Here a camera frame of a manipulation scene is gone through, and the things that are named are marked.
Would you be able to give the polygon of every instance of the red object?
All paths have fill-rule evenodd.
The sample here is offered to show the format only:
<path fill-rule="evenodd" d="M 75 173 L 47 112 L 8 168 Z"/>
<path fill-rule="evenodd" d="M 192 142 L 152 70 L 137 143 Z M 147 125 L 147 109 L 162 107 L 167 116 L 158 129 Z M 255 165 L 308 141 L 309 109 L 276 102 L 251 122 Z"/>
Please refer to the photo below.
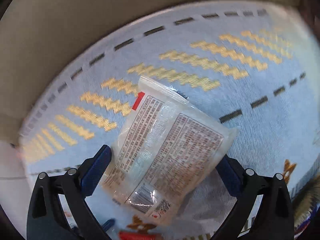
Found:
<path fill-rule="evenodd" d="M 134 103 L 133 106 L 132 106 L 132 109 L 133 109 L 134 111 L 137 110 L 137 108 L 138 108 L 141 100 L 143 99 L 144 95 L 145 95 L 144 92 L 139 92 L 139 93 L 138 93 L 138 97 L 137 97 L 135 103 Z"/>
<path fill-rule="evenodd" d="M 148 235 L 148 234 L 139 234 L 134 232 L 126 232 L 126 231 L 120 231 L 119 237 L 121 240 L 161 240 L 162 239 L 161 234 Z"/>

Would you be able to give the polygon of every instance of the barcode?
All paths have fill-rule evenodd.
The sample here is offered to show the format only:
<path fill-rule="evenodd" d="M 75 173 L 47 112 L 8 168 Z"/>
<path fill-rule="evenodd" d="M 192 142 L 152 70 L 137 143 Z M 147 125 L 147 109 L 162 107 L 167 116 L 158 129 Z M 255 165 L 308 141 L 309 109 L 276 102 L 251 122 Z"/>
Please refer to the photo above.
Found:
<path fill-rule="evenodd" d="M 130 206 L 145 214 L 153 206 L 152 192 L 146 188 L 143 183 L 142 186 L 133 194 L 129 200 Z"/>

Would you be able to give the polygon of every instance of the metal screw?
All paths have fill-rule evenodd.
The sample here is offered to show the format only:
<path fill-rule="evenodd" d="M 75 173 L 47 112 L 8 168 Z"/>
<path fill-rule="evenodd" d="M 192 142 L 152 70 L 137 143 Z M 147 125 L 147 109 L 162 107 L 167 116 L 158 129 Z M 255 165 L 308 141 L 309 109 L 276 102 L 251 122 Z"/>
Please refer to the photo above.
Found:
<path fill-rule="evenodd" d="M 45 172 L 41 172 L 39 174 L 39 179 L 43 179 L 45 176 L 46 176 L 46 173 Z"/>
<path fill-rule="evenodd" d="M 277 173 L 277 174 L 276 174 L 276 178 L 279 179 L 279 180 L 281 180 L 281 179 L 283 179 L 283 176 L 282 176 L 281 173 Z"/>
<path fill-rule="evenodd" d="M 76 174 L 76 172 L 77 172 L 77 169 L 75 169 L 75 168 L 71 168 L 68 170 L 69 175 L 74 175 L 74 174 Z"/>
<path fill-rule="evenodd" d="M 254 174 L 254 170 L 252 169 L 246 169 L 245 173 L 248 174 L 249 176 L 252 176 Z"/>

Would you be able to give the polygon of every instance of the brown floor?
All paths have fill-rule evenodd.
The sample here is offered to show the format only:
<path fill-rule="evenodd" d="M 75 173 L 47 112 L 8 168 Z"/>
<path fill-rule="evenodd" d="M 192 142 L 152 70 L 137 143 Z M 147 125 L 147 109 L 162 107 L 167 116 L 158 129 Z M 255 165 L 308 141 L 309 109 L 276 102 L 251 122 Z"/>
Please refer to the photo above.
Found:
<path fill-rule="evenodd" d="M 139 17 L 192 1 L 198 0 L 13 0 L 0 21 L 0 139 L 18 142 L 37 98 L 91 44 Z"/>

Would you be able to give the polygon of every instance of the plastic package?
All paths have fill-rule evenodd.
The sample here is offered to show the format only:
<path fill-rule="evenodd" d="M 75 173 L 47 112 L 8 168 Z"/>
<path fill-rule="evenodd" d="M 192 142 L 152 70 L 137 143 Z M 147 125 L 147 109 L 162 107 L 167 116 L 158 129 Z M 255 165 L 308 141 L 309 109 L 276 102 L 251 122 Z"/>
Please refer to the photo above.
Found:
<path fill-rule="evenodd" d="M 226 128 L 168 87 L 147 77 L 118 140 L 103 188 L 114 202 L 168 224 L 185 195 L 227 153 L 238 130 Z"/>

